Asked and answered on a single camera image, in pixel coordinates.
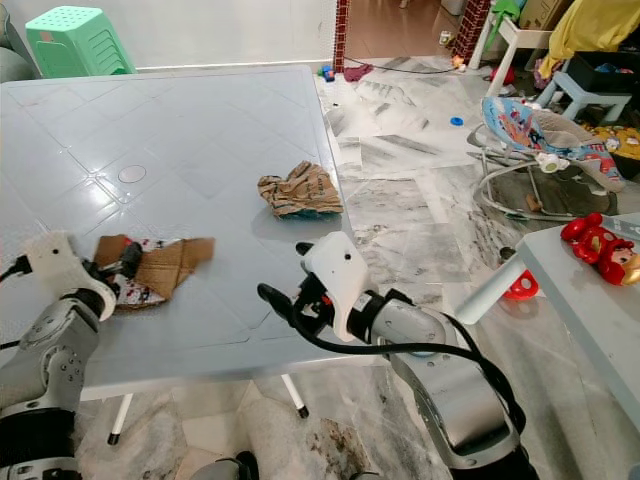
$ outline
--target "doorway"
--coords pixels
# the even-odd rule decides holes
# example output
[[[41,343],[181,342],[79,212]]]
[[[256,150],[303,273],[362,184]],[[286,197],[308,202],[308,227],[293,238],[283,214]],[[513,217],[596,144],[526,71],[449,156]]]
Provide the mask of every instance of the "doorway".
[[[448,56],[440,32],[455,35],[458,23],[441,0],[351,0],[345,57]]]

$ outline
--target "tabletop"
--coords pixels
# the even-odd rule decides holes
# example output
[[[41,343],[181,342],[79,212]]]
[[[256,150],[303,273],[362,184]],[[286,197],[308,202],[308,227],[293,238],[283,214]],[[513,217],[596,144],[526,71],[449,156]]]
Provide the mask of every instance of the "tabletop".
[[[84,257],[102,235],[216,238],[213,261],[170,302],[101,324],[83,399],[343,361],[299,338],[256,293],[260,282],[295,291],[296,242],[351,233],[346,212],[278,220],[257,192],[262,175],[286,176],[303,160],[339,188],[309,68],[15,82],[1,95],[2,265],[47,230],[69,231]],[[132,166],[143,172],[135,182],[123,175]],[[53,300],[33,277],[0,288],[2,342]]]
[[[640,213],[619,218],[640,224]],[[640,429],[640,284],[606,283],[573,255],[561,228],[526,235],[518,256]]]

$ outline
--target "brick pillar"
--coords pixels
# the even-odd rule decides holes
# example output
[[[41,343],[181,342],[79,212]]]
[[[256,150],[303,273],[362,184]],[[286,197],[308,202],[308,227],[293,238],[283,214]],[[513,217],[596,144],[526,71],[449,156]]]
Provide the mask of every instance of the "brick pillar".
[[[490,8],[491,0],[469,0],[467,3],[462,23],[453,44],[454,55],[464,57],[465,63],[469,63],[471,60],[473,49],[478,43],[482,26],[487,19]]]
[[[333,47],[333,70],[344,72],[344,52],[347,46],[347,23],[350,0],[336,1],[336,38]]]

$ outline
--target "circular table hole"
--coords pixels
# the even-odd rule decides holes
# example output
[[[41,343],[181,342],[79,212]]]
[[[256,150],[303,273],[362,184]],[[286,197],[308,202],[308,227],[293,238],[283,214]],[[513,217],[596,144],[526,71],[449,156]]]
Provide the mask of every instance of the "circular table hole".
[[[147,169],[142,165],[130,165],[120,170],[118,180],[122,183],[136,183],[144,178]]]

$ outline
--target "red toy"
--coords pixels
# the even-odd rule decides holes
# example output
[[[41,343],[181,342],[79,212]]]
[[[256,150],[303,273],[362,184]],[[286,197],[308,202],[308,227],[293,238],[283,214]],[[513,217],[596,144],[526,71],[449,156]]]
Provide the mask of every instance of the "red toy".
[[[500,249],[500,263],[504,263],[513,255],[515,255],[516,251],[510,247],[504,247]],[[509,290],[504,292],[502,295],[504,298],[508,298],[509,300],[515,300],[517,302],[524,302],[525,300],[529,300],[536,296],[540,287],[538,286],[538,282],[533,278],[533,275],[529,270],[525,270],[525,272],[518,277],[518,280],[513,282],[513,285],[509,287]]]
[[[577,218],[562,229],[560,236],[573,248],[576,257],[595,265],[600,275],[613,285],[633,285],[640,282],[640,255],[633,242],[618,238],[600,226],[602,215],[592,213]]]
[[[509,300],[516,300],[517,302],[523,302],[536,296],[540,287],[538,282],[533,278],[531,272],[527,270],[524,272],[513,285],[509,287],[509,290],[502,295]]]

